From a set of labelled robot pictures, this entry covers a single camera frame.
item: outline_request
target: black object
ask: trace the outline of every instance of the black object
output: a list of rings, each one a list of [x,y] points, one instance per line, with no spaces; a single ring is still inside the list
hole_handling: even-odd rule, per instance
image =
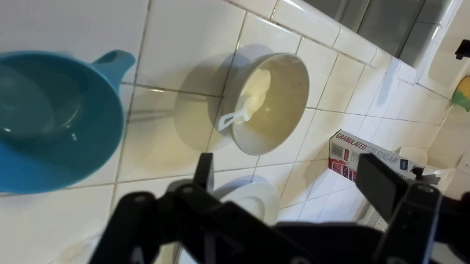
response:
[[[458,49],[455,52],[455,57],[456,57],[456,60],[461,60],[464,57],[470,57],[470,41],[468,40],[461,41],[461,44],[458,46]]]
[[[439,184],[439,178],[436,175],[422,175],[424,173],[424,167],[412,167],[411,173],[415,175],[415,182],[422,182],[427,185],[437,185]]]
[[[359,157],[356,186],[386,213],[384,233],[353,223],[267,228],[208,194],[211,159],[201,154],[193,181],[171,184],[161,198],[123,197],[89,263],[149,264],[161,245],[176,241],[196,263],[210,264],[433,263],[434,241],[464,261],[470,257],[470,192],[462,201],[445,198],[425,184],[403,182],[371,154]]]
[[[409,164],[408,160],[399,159],[399,169],[400,169],[400,170],[408,170],[408,164]]]

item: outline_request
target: blue bowl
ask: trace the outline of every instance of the blue bowl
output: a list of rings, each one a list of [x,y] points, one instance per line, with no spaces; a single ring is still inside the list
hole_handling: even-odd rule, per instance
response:
[[[121,140],[117,90],[133,63],[124,52],[91,65],[42,52],[0,56],[0,192],[52,191],[99,169]]]

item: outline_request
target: wall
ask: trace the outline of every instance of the wall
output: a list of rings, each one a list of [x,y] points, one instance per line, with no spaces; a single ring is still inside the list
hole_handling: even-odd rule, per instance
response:
[[[92,62],[121,49],[138,59],[121,84],[127,129],[113,159],[69,189],[0,200],[1,263],[52,260],[99,230],[123,194],[161,194],[190,176],[202,151],[214,153],[215,186],[252,175],[271,182],[280,220],[355,220],[362,197],[326,170],[328,137],[345,129],[387,150],[428,148],[447,112],[447,97],[415,84],[415,69],[302,2],[5,0],[0,35],[0,52]],[[309,97],[289,140],[252,157],[212,123],[233,72],[268,53],[305,62]]]
[[[447,41],[445,43],[449,47],[455,47],[461,40],[470,38],[468,28],[468,12],[470,2],[462,2],[452,27],[447,32]],[[453,81],[449,82],[449,88],[455,88],[462,76],[470,75],[468,60],[465,68],[455,71],[452,65],[445,65],[447,71],[446,76],[453,76]],[[464,166],[459,164],[459,160],[470,159],[470,115],[462,107],[452,106],[449,110],[442,128],[428,150],[428,159],[431,163],[440,164],[442,167],[456,167],[452,184],[449,185],[446,195],[459,198],[461,194],[470,191],[470,173],[464,170]]]

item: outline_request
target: box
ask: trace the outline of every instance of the box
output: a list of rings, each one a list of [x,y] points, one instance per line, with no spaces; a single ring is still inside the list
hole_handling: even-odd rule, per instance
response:
[[[380,148],[345,131],[337,131],[328,140],[328,169],[348,178],[349,181],[355,181],[358,156],[362,153],[374,154],[387,167],[395,170],[403,179],[415,179],[415,175],[411,173],[411,169],[415,167],[412,162],[402,159],[396,153]]]

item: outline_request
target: cup handle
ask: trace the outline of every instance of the cup handle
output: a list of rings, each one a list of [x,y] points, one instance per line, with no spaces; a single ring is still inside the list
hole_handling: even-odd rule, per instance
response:
[[[217,131],[224,131],[226,128],[229,128],[234,122],[234,116],[236,116],[236,113],[229,113],[229,115],[220,116],[218,123],[217,123]]]
[[[123,75],[133,63],[135,59],[130,53],[114,50],[95,60],[92,68],[95,68],[113,85],[114,91],[117,91]]]

